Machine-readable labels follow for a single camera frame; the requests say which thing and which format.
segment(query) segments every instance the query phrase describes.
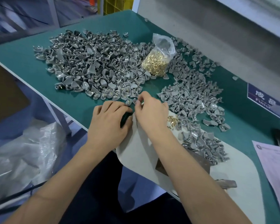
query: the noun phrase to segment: person's left hand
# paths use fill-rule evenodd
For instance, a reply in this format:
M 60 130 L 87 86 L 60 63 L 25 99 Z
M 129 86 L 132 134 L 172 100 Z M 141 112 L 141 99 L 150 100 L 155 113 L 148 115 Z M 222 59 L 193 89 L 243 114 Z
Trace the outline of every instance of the person's left hand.
M 132 112 L 132 109 L 119 101 L 105 101 L 103 105 L 95 106 L 86 147 L 96 149 L 104 157 L 118 147 L 133 124 L 130 116 L 120 128 L 120 121 L 126 112 Z

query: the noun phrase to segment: green workbench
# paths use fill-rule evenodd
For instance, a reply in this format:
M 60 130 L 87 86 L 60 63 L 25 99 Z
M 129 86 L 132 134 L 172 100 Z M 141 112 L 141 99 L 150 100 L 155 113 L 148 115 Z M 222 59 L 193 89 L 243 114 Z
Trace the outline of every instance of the green workbench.
M 49 46 L 49 37 L 64 33 L 66 29 L 82 31 L 84 28 L 93 32 L 107 33 L 110 30 L 117 30 L 120 34 L 128 32 L 128 39 L 133 43 L 151 42 L 152 33 L 170 37 L 171 35 L 153 23 L 146 22 L 143 17 L 133 11 L 127 10 L 103 17 L 85 19 L 66 28 L 0 45 L 0 63 L 5 68 L 37 91 L 38 94 L 47 98 L 50 103 L 67 113 L 80 125 L 88 128 L 93 108 L 96 105 L 103 104 L 103 101 L 100 99 L 93 100 L 85 93 L 66 90 L 56 91 L 54 84 L 58 81 L 55 75 L 48 73 L 47 65 L 44 61 L 36 60 L 33 52 L 33 46 Z M 159 78 L 147 81 L 143 85 L 143 90 L 156 97 L 156 93 L 159 93 L 164 86 L 172 84 L 173 76 L 171 74 L 169 76 L 169 80 Z M 252 140 L 273 144 L 270 129 L 280 129 L 280 119 L 249 100 L 247 98 L 247 83 L 241 79 L 235 81 L 232 77 L 233 74 L 223 67 L 217 67 L 211 77 L 212 81 L 217 82 L 218 86 L 224 89 L 220 95 L 224 102 L 221 106 L 225 109 L 226 122 L 231 126 L 231 130 L 222 133 L 218 127 L 208 127 L 204 124 L 201 124 L 201 126 L 205 131 L 213 131 L 216 137 L 237 148 L 254 162 L 261 180 L 266 223 L 277 224 L 280 223 L 280 208 L 261 167 Z M 198 115 L 198 118 L 201 120 L 208 119 L 205 114 Z

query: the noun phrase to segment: blue sign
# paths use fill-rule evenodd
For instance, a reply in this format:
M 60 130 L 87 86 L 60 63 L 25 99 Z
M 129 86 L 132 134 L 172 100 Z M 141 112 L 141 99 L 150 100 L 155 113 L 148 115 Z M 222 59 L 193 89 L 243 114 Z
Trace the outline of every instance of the blue sign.
M 264 109 L 268 110 L 269 112 L 273 113 L 274 115 L 280 118 L 280 114 L 274 112 L 274 110 L 271 109 L 273 105 L 280 106 L 280 102 L 249 83 L 248 83 L 247 97 L 250 100 L 254 101 L 256 104 L 260 105 Z

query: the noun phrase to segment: dark pants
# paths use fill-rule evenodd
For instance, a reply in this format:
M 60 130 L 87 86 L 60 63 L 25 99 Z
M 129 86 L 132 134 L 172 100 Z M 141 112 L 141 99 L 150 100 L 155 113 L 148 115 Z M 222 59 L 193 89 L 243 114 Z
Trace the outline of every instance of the dark pants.
M 60 224 L 191 223 L 180 202 L 168 193 L 124 213 L 118 202 L 122 164 L 110 152 L 86 178 Z

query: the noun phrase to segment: clear plastic bag of brass parts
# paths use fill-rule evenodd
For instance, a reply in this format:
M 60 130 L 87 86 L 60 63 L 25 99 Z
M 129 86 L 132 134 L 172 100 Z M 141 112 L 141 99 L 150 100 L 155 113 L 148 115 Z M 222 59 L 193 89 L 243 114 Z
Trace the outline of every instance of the clear plastic bag of brass parts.
M 153 34 L 156 45 L 142 62 L 142 67 L 153 76 L 164 76 L 165 69 L 176 54 L 170 37 Z

